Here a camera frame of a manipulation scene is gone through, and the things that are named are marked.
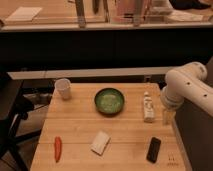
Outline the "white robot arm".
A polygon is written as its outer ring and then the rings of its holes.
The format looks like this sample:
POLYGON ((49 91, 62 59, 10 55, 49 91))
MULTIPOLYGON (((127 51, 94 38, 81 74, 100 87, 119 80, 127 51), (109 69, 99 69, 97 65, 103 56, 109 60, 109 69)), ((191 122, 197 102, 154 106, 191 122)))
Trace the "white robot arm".
POLYGON ((166 86, 160 93, 164 125, 171 123, 185 99, 213 117, 213 87, 205 83, 207 75, 206 66, 200 62, 174 67, 166 73, 166 86))

